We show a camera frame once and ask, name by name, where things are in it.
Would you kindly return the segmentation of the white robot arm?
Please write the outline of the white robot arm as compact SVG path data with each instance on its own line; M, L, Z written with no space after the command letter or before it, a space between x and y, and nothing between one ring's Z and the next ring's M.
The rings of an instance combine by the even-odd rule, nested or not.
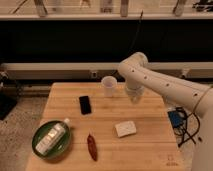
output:
M135 98L148 89L176 104L182 105L201 119L192 160L191 171L213 171L213 87L165 75L147 68L148 59L136 52L118 65L119 74L125 79L125 91Z

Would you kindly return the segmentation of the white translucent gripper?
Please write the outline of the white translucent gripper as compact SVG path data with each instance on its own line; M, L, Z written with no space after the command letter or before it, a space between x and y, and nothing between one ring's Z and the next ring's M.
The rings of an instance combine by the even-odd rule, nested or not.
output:
M125 87L125 92L132 103L138 103L140 101L143 91L144 89L142 87L139 89L130 89Z

